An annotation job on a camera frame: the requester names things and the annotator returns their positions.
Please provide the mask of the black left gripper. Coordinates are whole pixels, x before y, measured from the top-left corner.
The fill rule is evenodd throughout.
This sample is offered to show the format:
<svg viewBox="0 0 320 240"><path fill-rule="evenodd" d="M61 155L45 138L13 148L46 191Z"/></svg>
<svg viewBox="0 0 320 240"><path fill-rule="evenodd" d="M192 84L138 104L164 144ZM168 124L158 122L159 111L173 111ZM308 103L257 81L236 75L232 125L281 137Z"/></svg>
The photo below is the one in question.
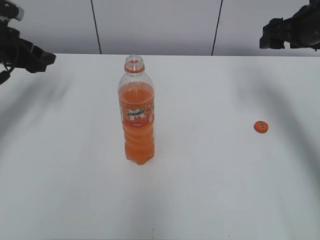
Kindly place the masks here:
<svg viewBox="0 0 320 240"><path fill-rule="evenodd" d="M11 70L19 68L30 73L45 72L47 66L55 63L56 57L20 38L18 30L11 27L0 29L0 63Z"/></svg>

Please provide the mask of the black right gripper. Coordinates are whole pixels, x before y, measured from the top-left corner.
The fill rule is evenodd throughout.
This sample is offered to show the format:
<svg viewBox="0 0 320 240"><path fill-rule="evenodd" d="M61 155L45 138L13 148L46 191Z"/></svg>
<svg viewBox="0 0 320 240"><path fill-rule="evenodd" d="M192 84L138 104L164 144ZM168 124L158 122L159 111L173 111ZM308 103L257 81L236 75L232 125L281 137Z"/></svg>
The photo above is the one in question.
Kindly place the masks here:
<svg viewBox="0 0 320 240"><path fill-rule="evenodd" d="M260 49L320 49L320 2L310 0L292 17L273 18L262 28Z"/></svg>

